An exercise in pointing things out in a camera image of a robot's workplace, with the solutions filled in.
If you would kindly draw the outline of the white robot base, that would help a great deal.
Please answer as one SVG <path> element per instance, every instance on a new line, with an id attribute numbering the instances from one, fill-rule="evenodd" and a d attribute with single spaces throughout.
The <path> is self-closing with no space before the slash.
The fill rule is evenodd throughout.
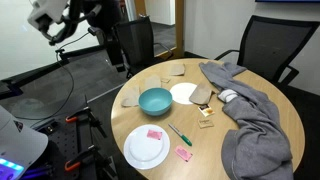
<path id="1" fill-rule="evenodd" d="M 48 137 L 0 106 L 0 180 L 18 180 L 43 154 Z"/>

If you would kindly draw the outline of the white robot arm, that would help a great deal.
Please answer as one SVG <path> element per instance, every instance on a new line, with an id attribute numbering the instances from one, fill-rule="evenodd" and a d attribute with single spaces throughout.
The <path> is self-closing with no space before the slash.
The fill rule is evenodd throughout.
<path id="1" fill-rule="evenodd" d="M 81 16 L 84 2 L 90 0 L 35 0 L 27 21 L 54 46 L 72 36 L 79 23 L 97 16 L 102 9 L 100 2 L 93 1 L 93 8 Z M 50 35 L 48 31 L 54 23 L 63 23 L 64 27 L 56 35 Z"/>

